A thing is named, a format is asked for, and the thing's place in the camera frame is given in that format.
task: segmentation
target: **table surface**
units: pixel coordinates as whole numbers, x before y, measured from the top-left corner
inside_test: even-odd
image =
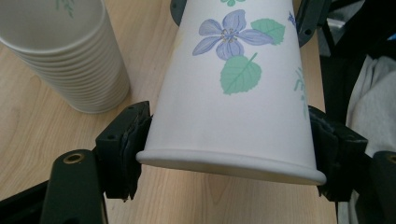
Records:
[[[127,105],[149,100],[155,112],[177,33],[170,0],[106,5],[132,89],[106,113],[72,109],[0,44],[0,200],[47,180],[65,152],[94,148],[96,136]],[[308,102],[323,110],[316,37],[301,54]],[[110,223],[336,223],[334,203],[316,187],[146,165],[134,200],[106,200],[106,207]]]

